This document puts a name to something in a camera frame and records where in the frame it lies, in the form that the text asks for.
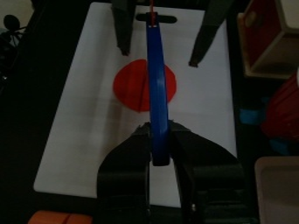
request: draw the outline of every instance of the white paper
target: white paper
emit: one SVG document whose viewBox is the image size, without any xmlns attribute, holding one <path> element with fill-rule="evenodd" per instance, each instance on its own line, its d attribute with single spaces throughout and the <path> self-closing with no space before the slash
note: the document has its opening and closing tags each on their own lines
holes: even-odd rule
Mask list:
<svg viewBox="0 0 299 224">
<path fill-rule="evenodd" d="M 117 71 L 131 61 L 146 59 L 146 23 L 135 21 L 131 54 L 121 56 L 109 7 L 108 3 L 89 6 L 33 183 L 37 192 L 96 198 L 97 171 L 105 155 L 150 121 L 150 113 L 127 108 L 112 91 Z M 199 68 L 194 68 L 188 60 L 203 12 L 155 10 L 178 18 L 175 24 L 160 24 L 164 63 L 178 84 L 168 104 L 170 119 L 236 155 L 226 25 Z M 142 12 L 148 12 L 148 7 L 138 6 L 136 13 Z M 151 167 L 151 204 L 180 206 L 172 165 Z"/>
</svg>

